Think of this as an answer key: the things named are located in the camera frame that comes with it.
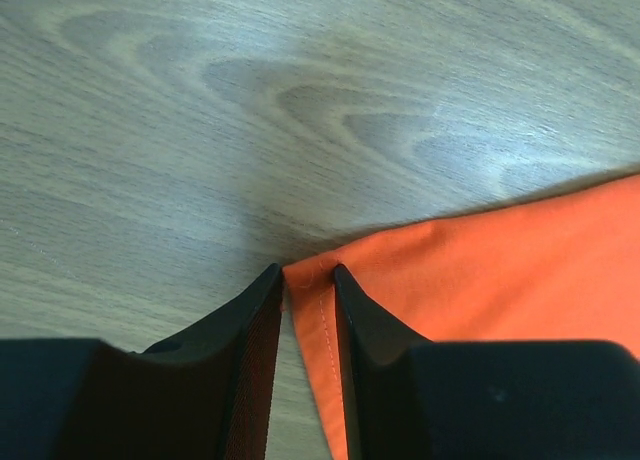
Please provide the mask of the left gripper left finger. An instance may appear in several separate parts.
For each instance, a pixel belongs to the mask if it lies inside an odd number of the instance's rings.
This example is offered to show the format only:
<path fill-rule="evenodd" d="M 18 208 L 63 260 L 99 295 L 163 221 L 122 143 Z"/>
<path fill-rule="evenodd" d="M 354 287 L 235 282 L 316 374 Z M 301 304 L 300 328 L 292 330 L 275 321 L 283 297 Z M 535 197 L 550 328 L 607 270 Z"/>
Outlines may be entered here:
<path fill-rule="evenodd" d="M 5 459 L 261 459 L 283 273 L 146 350 L 89 338 L 1 344 Z"/>

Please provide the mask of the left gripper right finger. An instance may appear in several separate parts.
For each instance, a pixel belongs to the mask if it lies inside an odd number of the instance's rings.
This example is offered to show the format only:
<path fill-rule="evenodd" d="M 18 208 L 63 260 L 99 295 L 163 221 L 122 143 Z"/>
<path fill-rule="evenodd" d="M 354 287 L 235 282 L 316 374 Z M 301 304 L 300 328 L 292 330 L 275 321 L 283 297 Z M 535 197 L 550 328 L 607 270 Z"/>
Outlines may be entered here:
<path fill-rule="evenodd" d="M 352 459 L 635 459 L 639 363 L 606 341 L 435 342 L 333 272 Z"/>

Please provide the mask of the orange t shirt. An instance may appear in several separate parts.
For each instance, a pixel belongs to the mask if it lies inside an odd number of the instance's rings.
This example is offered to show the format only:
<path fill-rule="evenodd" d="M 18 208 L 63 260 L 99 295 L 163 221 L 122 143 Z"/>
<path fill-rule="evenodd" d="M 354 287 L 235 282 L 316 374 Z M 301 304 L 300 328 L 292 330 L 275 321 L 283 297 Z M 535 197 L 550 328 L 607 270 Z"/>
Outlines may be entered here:
<path fill-rule="evenodd" d="M 382 231 L 288 265 L 331 455 L 347 455 L 332 272 L 434 340 L 597 339 L 639 349 L 639 179 Z"/>

